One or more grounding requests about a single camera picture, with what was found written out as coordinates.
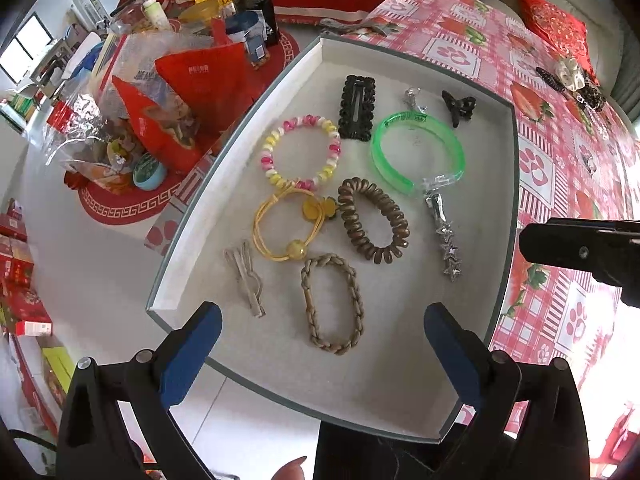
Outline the person's left hand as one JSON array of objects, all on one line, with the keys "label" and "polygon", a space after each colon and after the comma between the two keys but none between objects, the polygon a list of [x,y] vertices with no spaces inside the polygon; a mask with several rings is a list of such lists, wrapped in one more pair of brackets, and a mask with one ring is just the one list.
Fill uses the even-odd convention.
[{"label": "person's left hand", "polygon": [[272,477],[272,480],[305,480],[302,465],[306,462],[306,456],[300,456],[283,465]]}]

